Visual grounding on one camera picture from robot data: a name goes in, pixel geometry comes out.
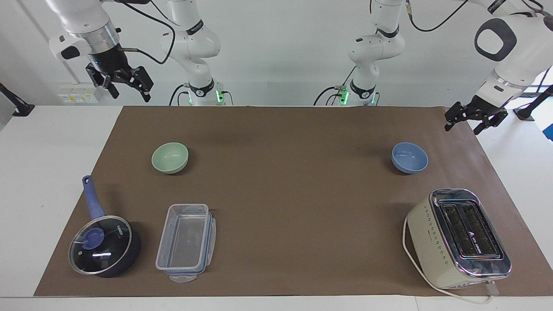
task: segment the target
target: pan handle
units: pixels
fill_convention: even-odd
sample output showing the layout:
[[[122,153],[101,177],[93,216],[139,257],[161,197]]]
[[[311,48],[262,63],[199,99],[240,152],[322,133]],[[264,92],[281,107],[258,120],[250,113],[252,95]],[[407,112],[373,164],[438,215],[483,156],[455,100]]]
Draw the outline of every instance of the pan handle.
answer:
[[[103,211],[100,203],[98,203],[98,197],[96,196],[96,189],[94,188],[92,176],[84,176],[82,178],[82,185],[85,188],[85,199],[86,204],[88,205],[90,218],[96,219],[102,216],[106,216],[106,213]]]

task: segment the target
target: toaster cord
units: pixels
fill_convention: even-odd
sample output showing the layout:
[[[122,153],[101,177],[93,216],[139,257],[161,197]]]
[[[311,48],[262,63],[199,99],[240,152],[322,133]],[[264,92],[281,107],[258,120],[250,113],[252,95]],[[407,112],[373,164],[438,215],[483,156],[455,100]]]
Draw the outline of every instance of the toaster cord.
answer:
[[[451,297],[454,297],[454,298],[457,298],[457,299],[460,299],[462,301],[466,301],[466,302],[470,302],[470,303],[476,303],[476,304],[487,304],[489,303],[490,301],[492,301],[493,299],[493,296],[488,296],[488,298],[486,298],[486,300],[484,301],[474,301],[474,300],[470,300],[470,299],[467,299],[463,296],[459,296],[459,295],[455,295],[455,294],[452,294],[448,291],[445,291],[441,288],[437,288],[435,287],[432,283],[430,283],[430,281],[428,281],[428,279],[426,278],[426,276],[424,275],[424,273],[422,272],[422,270],[419,268],[419,266],[416,264],[415,260],[413,259],[413,257],[411,256],[411,253],[407,250],[407,246],[405,245],[405,230],[407,228],[407,217],[405,218],[405,221],[403,222],[403,249],[405,250],[405,252],[407,253],[407,256],[409,256],[409,259],[411,259],[411,262],[413,263],[413,266],[415,266],[416,270],[419,271],[419,274],[420,276],[422,276],[422,278],[428,283],[428,285],[430,285],[430,287],[432,287],[433,289],[437,290],[438,292],[440,293],[443,293],[443,294],[446,294],[448,296],[451,296]]]

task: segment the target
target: white table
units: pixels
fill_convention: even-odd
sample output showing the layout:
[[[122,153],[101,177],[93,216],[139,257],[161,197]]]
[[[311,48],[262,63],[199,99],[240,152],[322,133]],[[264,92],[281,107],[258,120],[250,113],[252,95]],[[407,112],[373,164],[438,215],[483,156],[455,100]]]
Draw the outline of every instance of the white table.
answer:
[[[499,297],[478,306],[447,297],[31,298],[121,107],[37,106],[0,132],[0,309],[79,310],[545,310],[553,297]],[[478,136],[553,265],[553,144],[507,118]]]

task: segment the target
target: clear plastic container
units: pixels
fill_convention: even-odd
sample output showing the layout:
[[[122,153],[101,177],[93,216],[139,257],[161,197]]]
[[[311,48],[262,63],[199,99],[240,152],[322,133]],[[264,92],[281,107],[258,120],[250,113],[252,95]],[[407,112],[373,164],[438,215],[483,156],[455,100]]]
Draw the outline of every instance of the clear plastic container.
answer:
[[[192,281],[211,262],[215,219],[205,204],[175,204],[167,211],[155,267],[178,283]]]

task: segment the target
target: saucepan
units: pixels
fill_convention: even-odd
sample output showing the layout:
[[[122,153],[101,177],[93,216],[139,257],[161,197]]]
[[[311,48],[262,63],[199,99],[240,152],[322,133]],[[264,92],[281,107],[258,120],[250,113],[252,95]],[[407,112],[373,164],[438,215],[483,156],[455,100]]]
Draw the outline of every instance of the saucepan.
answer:
[[[91,176],[82,179],[92,221],[73,238],[71,267],[81,274],[114,277],[126,271],[140,253],[140,236],[119,216],[106,216],[98,202]]]

